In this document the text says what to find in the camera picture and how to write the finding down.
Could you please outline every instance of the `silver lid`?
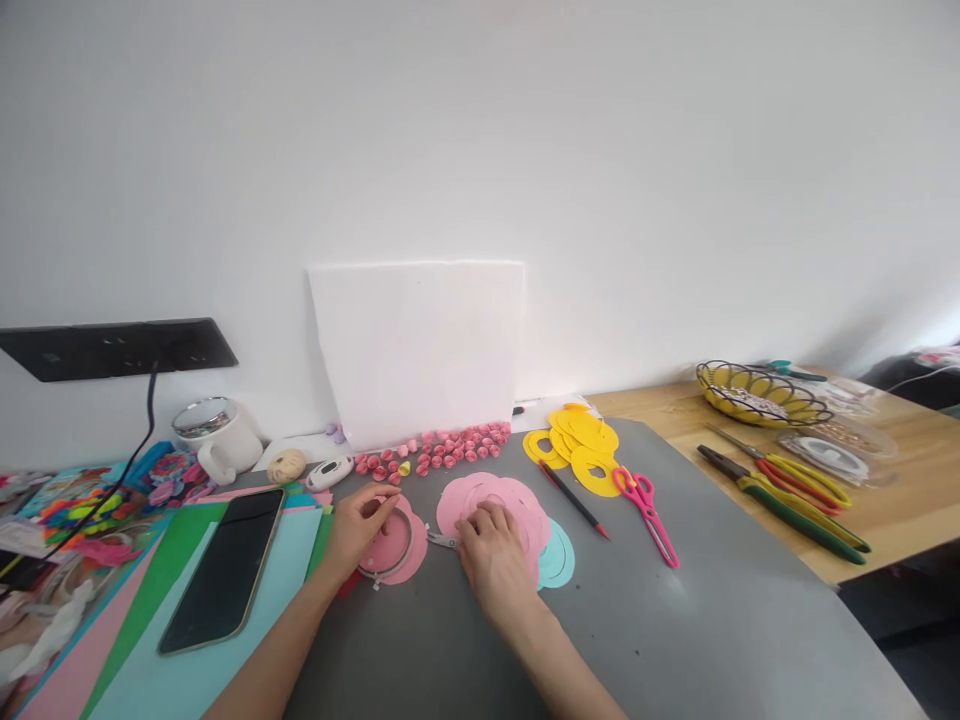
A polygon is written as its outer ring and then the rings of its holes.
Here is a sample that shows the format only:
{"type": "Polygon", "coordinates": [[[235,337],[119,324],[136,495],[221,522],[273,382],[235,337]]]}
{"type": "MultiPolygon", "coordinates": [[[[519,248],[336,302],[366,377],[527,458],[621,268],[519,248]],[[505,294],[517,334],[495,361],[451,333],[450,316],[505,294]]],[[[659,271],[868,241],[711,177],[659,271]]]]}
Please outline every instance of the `silver lid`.
{"type": "Polygon", "coordinates": [[[228,398],[204,398],[187,405],[173,419],[173,431],[183,438],[198,438],[226,427],[237,416],[237,406],[228,398]]]}

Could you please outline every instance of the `black wall socket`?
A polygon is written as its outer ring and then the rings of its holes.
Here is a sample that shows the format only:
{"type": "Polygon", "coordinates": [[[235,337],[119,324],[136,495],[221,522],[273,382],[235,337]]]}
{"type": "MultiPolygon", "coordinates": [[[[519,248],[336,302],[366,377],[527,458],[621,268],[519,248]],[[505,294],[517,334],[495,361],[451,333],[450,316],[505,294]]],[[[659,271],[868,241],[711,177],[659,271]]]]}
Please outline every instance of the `black wall socket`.
{"type": "Polygon", "coordinates": [[[212,318],[0,330],[0,348],[41,382],[233,367],[212,318]]]}

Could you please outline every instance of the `wire basket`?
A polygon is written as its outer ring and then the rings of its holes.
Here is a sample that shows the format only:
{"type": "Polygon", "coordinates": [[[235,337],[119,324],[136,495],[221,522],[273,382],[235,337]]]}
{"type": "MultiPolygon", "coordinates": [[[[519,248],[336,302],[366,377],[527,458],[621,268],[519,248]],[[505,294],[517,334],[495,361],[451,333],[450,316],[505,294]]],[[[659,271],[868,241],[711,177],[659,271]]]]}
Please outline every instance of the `wire basket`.
{"type": "Polygon", "coordinates": [[[809,390],[757,368],[711,360],[697,365],[697,382],[708,403],[747,425],[805,427],[833,417],[809,390]]]}

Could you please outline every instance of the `smartphone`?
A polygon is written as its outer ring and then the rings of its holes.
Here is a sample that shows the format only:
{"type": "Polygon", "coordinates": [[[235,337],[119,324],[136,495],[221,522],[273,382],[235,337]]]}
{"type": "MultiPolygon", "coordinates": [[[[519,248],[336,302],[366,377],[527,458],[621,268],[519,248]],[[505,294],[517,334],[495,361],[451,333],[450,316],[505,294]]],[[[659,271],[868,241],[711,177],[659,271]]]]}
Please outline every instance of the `smartphone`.
{"type": "Polygon", "coordinates": [[[234,498],[213,531],[157,651],[194,650],[243,629],[280,520],[283,489],[234,498]]]}

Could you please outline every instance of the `pencil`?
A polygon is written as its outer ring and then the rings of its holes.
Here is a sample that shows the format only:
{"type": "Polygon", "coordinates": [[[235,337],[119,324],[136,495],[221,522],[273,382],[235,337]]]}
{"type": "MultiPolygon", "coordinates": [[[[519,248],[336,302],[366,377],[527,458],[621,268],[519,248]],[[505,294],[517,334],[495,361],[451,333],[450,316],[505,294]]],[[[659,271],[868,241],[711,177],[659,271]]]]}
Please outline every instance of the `pencil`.
{"type": "Polygon", "coordinates": [[[547,479],[556,485],[560,489],[560,492],[567,496],[567,500],[573,503],[573,506],[577,509],[577,511],[583,515],[584,518],[586,518],[588,523],[593,526],[593,529],[603,535],[607,540],[610,540],[610,536],[607,535],[607,531],[603,529],[603,525],[601,525],[593,516],[593,514],[587,510],[586,507],[584,507],[579,498],[573,494],[573,491],[563,484],[563,480],[557,477],[557,474],[551,470],[550,466],[548,466],[543,460],[540,461],[540,469],[543,471],[543,474],[547,476],[547,479]]]}

